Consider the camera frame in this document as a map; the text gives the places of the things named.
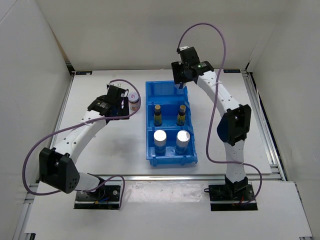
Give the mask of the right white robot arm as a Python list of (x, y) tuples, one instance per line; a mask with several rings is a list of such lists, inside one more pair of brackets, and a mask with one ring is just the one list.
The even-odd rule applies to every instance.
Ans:
[(220, 82), (220, 72), (215, 72), (208, 61), (200, 61), (194, 47), (179, 47), (180, 61), (171, 63), (174, 84), (182, 89), (194, 82), (212, 100), (221, 120), (217, 135), (225, 148), (225, 184), (222, 187), (227, 198), (238, 199), (248, 186), (244, 168), (244, 145), (250, 130), (251, 107), (238, 102)]

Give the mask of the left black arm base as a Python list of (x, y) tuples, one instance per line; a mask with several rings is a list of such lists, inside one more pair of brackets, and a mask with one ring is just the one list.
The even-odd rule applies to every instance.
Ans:
[(123, 183), (121, 181), (107, 182), (98, 192), (77, 192), (73, 208), (76, 210), (119, 210), (122, 193)]

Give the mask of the white bead shaker jar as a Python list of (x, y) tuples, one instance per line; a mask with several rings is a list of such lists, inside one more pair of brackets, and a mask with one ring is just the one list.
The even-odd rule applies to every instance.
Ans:
[(167, 134), (164, 130), (156, 130), (153, 134), (154, 151), (156, 154), (164, 154), (166, 152)]
[(175, 152), (180, 155), (185, 153), (188, 148), (190, 139), (191, 135), (188, 131), (180, 130), (176, 135)]

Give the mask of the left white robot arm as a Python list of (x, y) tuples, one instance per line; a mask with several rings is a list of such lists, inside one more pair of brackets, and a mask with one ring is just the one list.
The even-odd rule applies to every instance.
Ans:
[(108, 123), (105, 117), (129, 115), (127, 91), (111, 85), (107, 94), (97, 97), (87, 108), (81, 123), (53, 148), (43, 148), (39, 153), (40, 181), (66, 194), (72, 191), (87, 191), (93, 200), (100, 200), (105, 194), (102, 179), (79, 172), (76, 162), (91, 139)]

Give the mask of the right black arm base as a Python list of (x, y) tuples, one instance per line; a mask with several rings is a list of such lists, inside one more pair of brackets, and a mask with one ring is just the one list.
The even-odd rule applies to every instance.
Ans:
[(212, 212), (258, 210), (256, 201), (250, 201), (255, 195), (251, 184), (240, 190), (240, 192), (237, 192), (234, 196), (229, 195), (224, 184), (209, 185), (203, 191), (209, 194), (210, 210)]

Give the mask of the yellow label sauce bottle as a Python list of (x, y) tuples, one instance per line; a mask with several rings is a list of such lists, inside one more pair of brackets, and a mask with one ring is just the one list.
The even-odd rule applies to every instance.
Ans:
[(162, 124), (162, 110), (159, 104), (154, 106), (154, 125), (160, 126)]
[(177, 114), (177, 121), (176, 124), (178, 126), (183, 126), (185, 124), (185, 118), (186, 118), (186, 106), (180, 105), (179, 111)]

